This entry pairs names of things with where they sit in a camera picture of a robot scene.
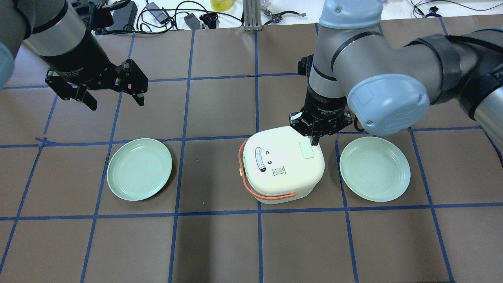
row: orange handle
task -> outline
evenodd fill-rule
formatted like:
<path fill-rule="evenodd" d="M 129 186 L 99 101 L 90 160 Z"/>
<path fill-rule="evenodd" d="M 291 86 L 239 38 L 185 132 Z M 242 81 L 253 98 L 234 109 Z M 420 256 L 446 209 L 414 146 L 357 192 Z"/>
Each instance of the orange handle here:
<path fill-rule="evenodd" d="M 250 187 L 248 187 L 248 184 L 246 183 L 246 172 L 244 171 L 243 160 L 241 159 L 241 156 L 243 156 L 244 145 L 246 144 L 247 141 L 248 141 L 248 138 L 243 142 L 243 144 L 239 148 L 239 153 L 237 156 L 239 159 L 239 167 L 241 168 L 241 176 L 243 178 L 243 184 L 244 184 L 244 187 L 246 188 L 246 190 L 254 197 L 259 198 L 259 199 L 263 199 L 263 200 L 280 200 L 280 199 L 285 199 L 285 198 L 296 196 L 296 194 L 294 192 L 291 192 L 289 194 L 284 194 L 284 195 L 277 195 L 277 196 L 264 196 L 264 195 L 256 193 L 254 190 L 252 190 L 252 189 L 250 189 Z"/>

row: printed label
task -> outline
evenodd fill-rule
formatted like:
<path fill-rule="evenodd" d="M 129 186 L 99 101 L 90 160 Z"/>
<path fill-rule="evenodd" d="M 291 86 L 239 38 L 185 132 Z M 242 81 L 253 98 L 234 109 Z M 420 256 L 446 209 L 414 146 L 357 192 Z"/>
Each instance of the printed label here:
<path fill-rule="evenodd" d="M 262 172 L 265 172 L 266 166 L 264 165 L 264 162 L 262 161 L 262 149 L 261 148 L 255 149 L 255 160 L 257 161 L 257 166 L 259 167 L 259 170 Z"/>
<path fill-rule="evenodd" d="M 273 176 L 285 175 L 285 174 L 286 174 L 285 166 L 273 169 Z"/>

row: qr code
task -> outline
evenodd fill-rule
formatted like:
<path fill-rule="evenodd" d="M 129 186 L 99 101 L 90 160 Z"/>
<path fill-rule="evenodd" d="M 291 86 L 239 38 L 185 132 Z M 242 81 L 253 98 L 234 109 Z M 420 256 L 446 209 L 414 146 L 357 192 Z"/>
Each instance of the qr code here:
<path fill-rule="evenodd" d="M 285 166 L 273 169 L 273 176 L 285 175 L 285 174 L 286 174 Z"/>

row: grid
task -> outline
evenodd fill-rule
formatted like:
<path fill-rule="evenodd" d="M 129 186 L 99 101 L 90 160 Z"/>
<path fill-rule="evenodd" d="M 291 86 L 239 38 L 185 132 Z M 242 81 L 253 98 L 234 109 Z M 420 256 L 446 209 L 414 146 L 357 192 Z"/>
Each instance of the grid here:
<path fill-rule="evenodd" d="M 442 28 L 447 34 L 447 29 L 444 25 L 444 22 L 442 18 L 439 18 L 439 21 L 441 22 Z M 317 24 L 314 25 L 316 28 L 316 32 L 318 32 L 318 26 Z M 116 218 L 150 218 L 150 217 L 173 217 L 174 218 L 174 225 L 173 225 L 173 233 L 172 233 L 172 244 L 171 244 L 171 255 L 170 255 L 170 264 L 169 264 L 169 282 L 173 281 L 173 269 L 174 269 L 174 259 L 175 259 L 175 246 L 176 246 L 176 241 L 177 241 L 177 226 L 178 226 L 178 219 L 179 217 L 192 217 L 192 216 L 206 216 L 206 215 L 242 215 L 242 214 L 251 214 L 251 215 L 257 215 L 258 218 L 258 258 L 259 258 L 259 279 L 260 282 L 264 282 L 264 269 L 263 269 L 263 235 L 262 235 L 262 216 L 263 214 L 275 214 L 275 213 L 314 213 L 314 212 L 333 212 L 333 211 L 340 211 L 345 213 L 345 219 L 346 219 L 346 225 L 347 225 L 347 233 L 348 233 L 348 240 L 349 240 L 349 247 L 350 247 L 350 254 L 351 254 L 351 262 L 352 262 L 352 267 L 353 267 L 353 275 L 354 275 L 354 281 L 359 282 L 358 278 L 358 268 L 357 268 L 357 259 L 355 257 L 355 248 L 354 248 L 354 243 L 353 243 L 353 234 L 352 234 L 352 228 L 351 228 L 351 221 L 350 221 L 350 212 L 351 211 L 369 211 L 369 210 L 401 210 L 401 209 L 429 209 L 431 211 L 431 215 L 433 218 L 433 221 L 435 223 L 435 228 L 438 236 L 438 241 L 442 250 L 442 255 L 444 258 L 445 262 L 445 268 L 447 270 L 449 280 L 451 282 L 454 282 L 455 277 L 454 274 L 452 273 L 451 267 L 450 267 L 450 262 L 449 262 L 449 257 L 448 253 L 446 252 L 446 248 L 444 245 L 443 237 L 442 237 L 442 232 L 441 232 L 441 227 L 439 225 L 439 222 L 437 220 L 437 215 L 436 215 L 436 209 L 442 209 L 442 208 L 454 208 L 454 207 L 489 207 L 489 206 L 503 206 L 503 202 L 485 202 L 485 203 L 458 203 L 458 204 L 435 204 L 432 200 L 432 197 L 430 195 L 430 190 L 428 187 L 428 182 L 426 178 L 425 171 L 423 169 L 423 164 L 421 160 L 421 155 L 420 151 L 418 149 L 416 139 L 414 136 L 414 133 L 416 132 L 423 132 L 423 131 L 470 131 L 470 130 L 480 130 L 480 126 L 472 126 L 472 127 L 451 127 L 451 128 L 409 128 L 408 133 L 410 135 L 410 139 L 412 141 L 415 155 L 417 158 L 417 162 L 419 164 L 419 168 L 421 171 L 421 177 L 424 183 L 425 187 L 425 193 L 428 198 L 428 204 L 427 205 L 396 205 L 396 206 L 362 206 L 362 207 L 349 207 L 348 206 L 348 201 L 346 198 L 344 186 L 343 186 L 343 180 L 341 175 L 339 174 L 339 179 L 340 179 L 340 186 L 341 186 L 341 194 L 342 194 L 342 200 L 343 200 L 343 206 L 342 207 L 324 207 L 324 208 L 290 208 L 290 209 L 262 209 L 262 205 L 260 202 L 257 202 L 257 209 L 253 210 L 223 210 L 223 211 L 200 211 L 200 212 L 189 212 L 189 213 L 183 213 L 179 211 L 180 207 L 180 194 L 181 194 L 181 184 L 182 184 L 182 173 L 183 173 L 183 166 L 184 166 L 184 151 L 185 151 L 185 142 L 187 141 L 193 141 L 193 140 L 211 140 L 211 139 L 238 139 L 238 138 L 247 138 L 250 137 L 249 135 L 231 135 L 231 136 L 206 136 L 206 137 L 186 137 L 187 135 L 187 119 L 188 119 L 188 110 L 189 110 L 189 96 L 190 96 L 190 86 L 191 86 L 191 81 L 195 80 L 217 80 L 217 79 L 233 79 L 233 78 L 248 78 L 248 77 L 254 77 L 255 78 L 255 102 L 256 102 L 256 131 L 258 132 L 259 129 L 259 77 L 274 77 L 274 76 L 295 76 L 297 75 L 296 73 L 278 73 L 278 74 L 260 74 L 259 73 L 259 52 L 258 52 L 258 35 L 257 31 L 255 31 L 254 34 L 254 49 L 255 49 L 255 73 L 250 74 L 250 75 L 239 75 L 239 76 L 219 76 L 219 77 L 197 77 L 193 78 L 191 77 L 191 72 L 192 72 L 192 60 L 193 60 L 193 52 L 194 52 L 194 37 L 195 37 L 195 32 L 192 31 L 192 38 L 191 38 L 191 47 L 190 47 L 190 58 L 189 58 L 189 71 L 187 74 L 186 78 L 176 78 L 176 79 L 159 79 L 159 80 L 150 80 L 150 82 L 168 82 L 168 81 L 186 81 L 187 82 L 187 90 L 186 90 L 186 100 L 185 100 L 185 116 L 184 116 L 184 126 L 183 126 L 183 135 L 182 138 L 172 138 L 172 139 L 160 139 L 159 141 L 161 142 L 181 142 L 181 156 L 180 156 L 180 163 L 179 163 L 179 172 L 178 172 L 178 185 L 177 185 L 177 193 L 176 193 L 176 206 L 175 206 L 175 212 L 174 213 L 155 213 L 155 214 L 117 214 L 117 215 L 100 215 L 98 213 L 99 207 L 100 207 L 100 200 L 101 200 L 101 195 L 105 183 L 105 177 L 106 177 L 106 169 L 108 166 L 108 162 L 110 160 L 110 153 L 112 151 L 112 145 L 115 144 L 123 144 L 128 142 L 129 140 L 114 140 L 114 133 L 117 125 L 117 119 L 119 116 L 119 111 L 120 111 L 120 106 L 121 106 L 121 100 L 122 100 L 122 93 L 119 94 L 119 99 L 117 102 L 117 107 L 115 111 L 115 117 L 113 121 L 113 126 L 112 126 L 112 131 L 110 134 L 110 139 L 109 141 L 102 141 L 102 142 L 95 142 L 95 143 L 57 143 L 53 142 L 50 140 L 47 140 L 47 138 L 36 138 L 36 141 L 38 144 L 25 144 L 25 145 L 2 145 L 0 146 L 1 148 L 38 148 L 38 154 L 36 156 L 36 159 L 33 163 L 33 167 L 31 169 L 28 181 L 26 183 L 25 190 L 23 192 L 22 200 L 19 204 L 19 208 L 17 211 L 17 214 L 15 217 L 3 217 L 0 218 L 0 221 L 14 221 L 9 239 L 7 242 L 7 246 L 3 252 L 2 256 L 2 261 L 0 262 L 0 272 L 2 271 L 2 268 L 4 266 L 4 263 L 6 261 L 6 258 L 8 256 L 8 251 L 9 247 L 13 238 L 13 235 L 16 231 L 16 226 L 19 221 L 23 220 L 50 220 L 50 219 L 57 219 L 57 220 L 62 220 L 62 219 L 92 219 L 92 227 L 89 235 L 89 242 L 87 246 L 87 252 L 84 260 L 84 264 L 82 267 L 82 274 L 81 274 L 81 279 L 80 282 L 84 282 L 85 275 L 86 275 L 86 270 L 87 270 L 87 264 L 88 264 L 88 259 L 89 255 L 91 252 L 91 246 L 93 244 L 93 236 L 94 236 L 94 231 L 95 231 L 95 226 L 96 226 L 96 221 L 97 219 L 116 219 Z M 131 43 L 130 43 L 130 48 L 129 48 L 129 55 L 128 58 L 131 57 L 131 54 L 133 52 L 133 44 L 134 44 L 135 36 L 133 35 L 131 37 Z M 46 86 L 28 86 L 28 87 L 9 87 L 5 88 L 6 90 L 13 90 L 13 89 L 35 89 L 35 88 L 46 88 Z M 52 103 L 52 108 L 50 111 L 50 114 L 47 118 L 47 123 L 44 128 L 44 134 L 47 133 L 47 130 L 49 128 L 50 122 L 52 115 L 54 113 L 54 108 L 56 105 L 57 101 L 57 96 L 54 97 L 54 101 Z M 362 134 L 358 132 L 351 132 L 351 131 L 342 131 L 340 134 Z M 498 157 L 503 164 L 503 160 L 501 159 L 501 152 L 498 150 L 498 148 L 495 146 L 494 142 L 491 141 L 491 144 L 494 146 L 494 149 L 496 153 L 498 154 Z M 93 215 L 72 215 L 72 216 L 27 216 L 27 217 L 22 217 L 21 216 L 21 211 L 23 209 L 24 201 L 26 198 L 26 195 L 29 191 L 30 188 L 30 183 L 31 179 L 33 177 L 33 173 L 37 167 L 37 163 L 39 161 L 39 157 L 43 151 L 44 148 L 46 147 L 65 147 L 65 146 L 82 146 L 82 147 L 87 147 L 87 146 L 98 146 L 98 145 L 108 145 L 108 153 L 106 157 L 106 161 L 103 167 L 103 173 L 101 177 L 101 183 L 100 183 L 100 188 L 98 192 L 98 198 L 96 200 L 96 207 Z M 339 142 L 336 140 L 334 147 L 336 149 L 336 154 L 337 154 L 337 162 L 339 165 L 340 161 L 340 148 L 339 148 Z"/>

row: plate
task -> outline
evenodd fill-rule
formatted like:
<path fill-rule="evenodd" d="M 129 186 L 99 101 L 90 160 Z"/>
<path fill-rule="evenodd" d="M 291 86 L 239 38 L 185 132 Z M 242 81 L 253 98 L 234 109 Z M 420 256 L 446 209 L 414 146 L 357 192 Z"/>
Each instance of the plate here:
<path fill-rule="evenodd" d="M 165 145 L 151 138 L 136 139 L 123 145 L 110 160 L 108 186 L 121 199 L 146 199 L 166 184 L 172 167 Z"/>
<path fill-rule="evenodd" d="M 341 175 L 364 199 L 390 201 L 410 182 L 410 166 L 403 152 L 389 141 L 366 136 L 350 142 L 341 154 Z"/>

